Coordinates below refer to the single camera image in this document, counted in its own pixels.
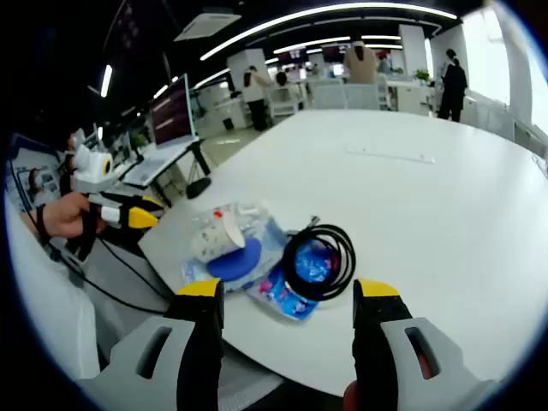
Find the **person's left hand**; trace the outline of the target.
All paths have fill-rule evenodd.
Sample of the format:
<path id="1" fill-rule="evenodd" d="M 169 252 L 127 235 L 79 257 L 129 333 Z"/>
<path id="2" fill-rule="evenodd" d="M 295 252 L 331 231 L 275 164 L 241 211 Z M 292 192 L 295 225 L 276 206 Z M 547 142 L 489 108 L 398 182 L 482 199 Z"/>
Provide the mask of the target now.
<path id="1" fill-rule="evenodd" d="M 84 234 L 84 216 L 90 212 L 89 199 L 80 193 L 69 193 L 42 208 L 42 226 L 49 237 L 65 239 Z"/>

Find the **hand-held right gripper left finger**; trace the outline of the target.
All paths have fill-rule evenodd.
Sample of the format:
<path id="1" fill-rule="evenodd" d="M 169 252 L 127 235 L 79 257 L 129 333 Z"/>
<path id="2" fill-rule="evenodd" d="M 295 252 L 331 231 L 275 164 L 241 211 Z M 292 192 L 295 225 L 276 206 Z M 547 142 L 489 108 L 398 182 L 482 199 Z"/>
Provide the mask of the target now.
<path id="1" fill-rule="evenodd" d="M 222 281 L 190 283 L 164 316 L 126 335 L 108 366 L 80 386 L 101 410 L 216 410 L 222 331 Z"/>

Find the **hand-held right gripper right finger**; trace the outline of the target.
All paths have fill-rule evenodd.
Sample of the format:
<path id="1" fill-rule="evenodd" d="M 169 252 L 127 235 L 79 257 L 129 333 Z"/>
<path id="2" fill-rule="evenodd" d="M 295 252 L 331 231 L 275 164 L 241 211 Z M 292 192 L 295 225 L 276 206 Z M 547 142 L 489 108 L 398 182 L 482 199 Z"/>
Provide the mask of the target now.
<path id="1" fill-rule="evenodd" d="M 358 406 L 365 410 L 477 410 L 501 384 L 481 380 L 461 347 L 428 319 L 411 315 L 387 283 L 353 286 L 352 354 Z"/>

